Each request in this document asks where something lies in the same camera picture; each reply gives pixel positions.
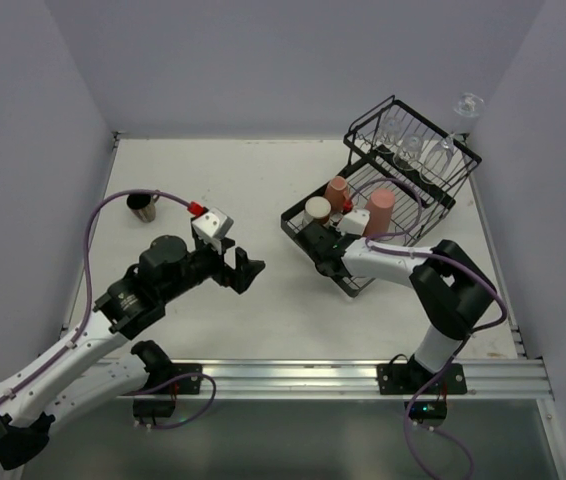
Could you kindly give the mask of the white brown ceramic cup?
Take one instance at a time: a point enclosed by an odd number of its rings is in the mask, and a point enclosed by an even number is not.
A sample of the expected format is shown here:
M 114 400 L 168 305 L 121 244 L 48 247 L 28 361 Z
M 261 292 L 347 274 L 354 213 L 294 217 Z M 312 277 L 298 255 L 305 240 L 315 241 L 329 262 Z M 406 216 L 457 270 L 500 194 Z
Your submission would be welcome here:
M 331 203 L 322 196 L 313 196 L 304 204 L 302 225 L 307 226 L 311 223 L 325 225 L 331 216 Z

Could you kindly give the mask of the pink tall tumbler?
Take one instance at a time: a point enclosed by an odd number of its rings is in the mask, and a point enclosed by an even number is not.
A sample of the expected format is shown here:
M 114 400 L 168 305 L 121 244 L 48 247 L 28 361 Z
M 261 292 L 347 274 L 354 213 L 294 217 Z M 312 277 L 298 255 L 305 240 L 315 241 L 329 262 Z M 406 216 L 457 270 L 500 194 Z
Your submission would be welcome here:
M 374 190 L 366 203 L 369 221 L 364 230 L 365 236 L 380 235 L 388 232 L 395 205 L 394 193 L 385 188 Z

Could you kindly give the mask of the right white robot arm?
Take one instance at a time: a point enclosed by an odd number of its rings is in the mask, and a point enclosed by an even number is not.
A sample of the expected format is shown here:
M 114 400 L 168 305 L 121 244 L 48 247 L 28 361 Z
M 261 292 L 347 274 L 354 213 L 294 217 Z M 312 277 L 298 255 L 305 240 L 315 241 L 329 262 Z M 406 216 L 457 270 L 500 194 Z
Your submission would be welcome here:
M 454 241 L 400 247 L 380 235 L 343 234 L 318 223 L 296 237 L 317 271 L 334 280 L 366 278 L 412 289 L 430 322 L 408 360 L 410 374 L 427 379 L 451 362 L 491 304 L 501 301 L 492 282 Z

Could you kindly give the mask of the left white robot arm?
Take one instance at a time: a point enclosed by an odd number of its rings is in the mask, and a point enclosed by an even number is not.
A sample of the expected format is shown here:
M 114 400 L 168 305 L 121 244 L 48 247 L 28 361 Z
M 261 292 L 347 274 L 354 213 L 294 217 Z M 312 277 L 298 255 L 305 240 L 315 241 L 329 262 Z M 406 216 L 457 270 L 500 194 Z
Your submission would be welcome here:
M 81 323 L 19 372 L 0 382 L 0 465 L 16 469 L 48 444 L 60 417 L 53 405 L 98 360 L 162 319 L 169 302 L 208 279 L 244 293 L 265 269 L 235 248 L 228 265 L 224 240 L 218 248 L 198 240 L 194 250 L 177 236 L 156 238 L 136 264 L 87 307 Z

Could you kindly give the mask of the salmon pink mug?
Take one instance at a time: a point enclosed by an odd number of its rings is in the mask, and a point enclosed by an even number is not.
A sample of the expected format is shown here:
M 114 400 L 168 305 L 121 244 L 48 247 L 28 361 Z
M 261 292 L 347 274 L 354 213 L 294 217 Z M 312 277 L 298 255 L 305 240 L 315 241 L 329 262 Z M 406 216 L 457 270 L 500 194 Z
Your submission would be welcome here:
M 330 215 L 344 215 L 353 209 L 347 180 L 336 176 L 330 180 L 324 192 L 324 198 L 330 203 Z

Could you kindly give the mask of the middle clear wine glass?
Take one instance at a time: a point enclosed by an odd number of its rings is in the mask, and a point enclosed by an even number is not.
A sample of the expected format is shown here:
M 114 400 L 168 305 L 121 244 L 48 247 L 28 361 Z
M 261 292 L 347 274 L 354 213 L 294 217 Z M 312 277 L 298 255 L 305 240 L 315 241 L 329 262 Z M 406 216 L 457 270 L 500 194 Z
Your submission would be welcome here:
M 412 133 L 402 138 L 394 155 L 394 162 L 399 170 L 412 171 L 418 169 L 423 143 L 423 137 L 419 134 Z

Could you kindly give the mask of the clear wine glass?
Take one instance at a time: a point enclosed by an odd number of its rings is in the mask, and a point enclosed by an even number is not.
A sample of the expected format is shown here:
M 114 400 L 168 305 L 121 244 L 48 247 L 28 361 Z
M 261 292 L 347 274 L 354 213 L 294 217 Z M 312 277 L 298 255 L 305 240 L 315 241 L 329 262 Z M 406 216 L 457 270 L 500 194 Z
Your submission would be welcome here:
M 412 171 L 418 169 L 423 143 L 423 137 L 419 134 L 412 133 L 402 138 L 394 155 L 394 162 L 399 170 Z
M 376 148 L 396 153 L 402 140 L 402 133 L 402 120 L 396 114 L 386 112 L 379 122 L 374 137 Z
M 426 183 L 443 180 L 454 156 L 454 134 L 436 143 L 422 162 L 420 177 Z

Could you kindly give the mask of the left clear wine glass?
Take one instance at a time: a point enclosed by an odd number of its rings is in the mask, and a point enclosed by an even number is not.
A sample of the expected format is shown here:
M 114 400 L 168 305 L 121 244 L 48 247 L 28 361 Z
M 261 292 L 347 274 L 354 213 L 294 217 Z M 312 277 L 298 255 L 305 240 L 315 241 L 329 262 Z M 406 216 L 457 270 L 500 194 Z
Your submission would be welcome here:
M 402 120 L 396 114 L 386 112 L 379 122 L 374 137 L 376 148 L 396 153 L 402 140 L 402 133 Z

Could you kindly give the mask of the right clear wine glass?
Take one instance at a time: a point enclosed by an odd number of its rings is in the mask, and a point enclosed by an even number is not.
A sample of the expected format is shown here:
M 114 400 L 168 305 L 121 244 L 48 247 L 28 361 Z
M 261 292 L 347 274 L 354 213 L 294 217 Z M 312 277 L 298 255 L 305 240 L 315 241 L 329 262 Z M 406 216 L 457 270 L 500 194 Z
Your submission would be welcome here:
M 426 183 L 443 180 L 454 156 L 454 134 L 436 143 L 422 162 L 420 177 Z

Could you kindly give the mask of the left black controller box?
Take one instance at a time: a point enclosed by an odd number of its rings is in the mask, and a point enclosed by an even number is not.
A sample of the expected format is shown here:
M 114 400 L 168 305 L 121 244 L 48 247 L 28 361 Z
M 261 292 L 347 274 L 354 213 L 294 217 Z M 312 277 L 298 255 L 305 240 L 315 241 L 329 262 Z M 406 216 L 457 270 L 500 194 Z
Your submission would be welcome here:
M 132 415 L 139 422 L 148 420 L 155 424 L 158 419 L 170 418 L 176 407 L 174 400 L 135 399 Z

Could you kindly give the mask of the black controller box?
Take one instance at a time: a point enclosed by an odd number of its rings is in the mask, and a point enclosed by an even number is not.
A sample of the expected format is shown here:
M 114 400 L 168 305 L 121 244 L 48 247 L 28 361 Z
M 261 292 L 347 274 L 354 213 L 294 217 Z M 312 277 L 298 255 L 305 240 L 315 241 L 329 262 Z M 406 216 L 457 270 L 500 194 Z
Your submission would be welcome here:
M 155 424 L 158 419 L 170 418 L 176 407 L 174 400 L 135 399 L 132 415 L 139 422 L 148 420 Z
M 418 423 L 442 423 L 447 418 L 448 408 L 444 400 L 417 400 L 413 404 L 404 403 L 408 417 Z

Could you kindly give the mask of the right black controller box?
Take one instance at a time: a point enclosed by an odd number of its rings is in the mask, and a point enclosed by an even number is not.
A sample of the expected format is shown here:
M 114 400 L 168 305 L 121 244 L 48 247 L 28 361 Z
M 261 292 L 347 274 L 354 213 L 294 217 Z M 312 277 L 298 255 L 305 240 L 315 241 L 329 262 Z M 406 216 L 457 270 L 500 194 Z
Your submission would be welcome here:
M 417 400 L 413 404 L 404 403 L 408 417 L 418 423 L 442 423 L 447 418 L 448 408 L 444 400 Z

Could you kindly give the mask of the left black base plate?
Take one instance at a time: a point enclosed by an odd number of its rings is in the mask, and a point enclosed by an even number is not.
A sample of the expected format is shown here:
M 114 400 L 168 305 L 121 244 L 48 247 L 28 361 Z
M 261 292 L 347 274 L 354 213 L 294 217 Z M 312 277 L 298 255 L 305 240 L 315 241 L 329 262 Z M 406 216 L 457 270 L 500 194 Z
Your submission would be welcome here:
M 153 370 L 143 386 L 127 393 L 127 396 L 198 395 L 202 373 L 200 363 L 170 363 Z

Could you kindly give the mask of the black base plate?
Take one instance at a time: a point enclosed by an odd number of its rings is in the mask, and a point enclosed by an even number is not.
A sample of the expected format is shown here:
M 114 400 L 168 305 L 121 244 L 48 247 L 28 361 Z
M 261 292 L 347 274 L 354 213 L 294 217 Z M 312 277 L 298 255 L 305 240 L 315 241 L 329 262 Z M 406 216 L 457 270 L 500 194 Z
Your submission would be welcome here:
M 127 396 L 198 395 L 202 373 L 200 363 L 170 363 L 153 370 L 143 386 L 127 393 Z
M 431 380 L 430 374 L 420 367 L 407 363 L 380 363 L 376 365 L 376 380 L 381 395 L 412 395 Z M 461 364 L 453 363 L 434 384 L 429 386 L 424 395 L 465 395 L 468 387 Z

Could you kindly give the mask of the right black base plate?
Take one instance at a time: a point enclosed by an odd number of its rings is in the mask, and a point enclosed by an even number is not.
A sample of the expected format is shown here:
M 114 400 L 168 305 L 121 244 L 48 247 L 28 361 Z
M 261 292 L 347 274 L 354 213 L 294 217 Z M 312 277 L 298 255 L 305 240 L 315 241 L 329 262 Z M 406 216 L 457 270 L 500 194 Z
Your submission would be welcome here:
M 412 395 L 431 380 L 430 374 L 420 367 L 407 363 L 380 363 L 376 365 L 376 380 L 381 395 Z M 434 384 L 429 386 L 424 395 L 465 395 L 468 387 L 461 364 L 453 363 Z

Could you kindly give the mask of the tall glass by wall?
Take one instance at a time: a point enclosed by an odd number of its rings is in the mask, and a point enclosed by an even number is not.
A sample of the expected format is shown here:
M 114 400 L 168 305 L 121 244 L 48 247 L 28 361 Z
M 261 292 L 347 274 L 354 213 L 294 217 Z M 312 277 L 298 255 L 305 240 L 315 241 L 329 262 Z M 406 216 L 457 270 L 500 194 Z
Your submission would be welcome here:
M 486 103 L 480 96 L 469 92 L 462 93 L 453 107 L 456 121 L 452 132 L 455 135 L 469 135 L 485 108 Z

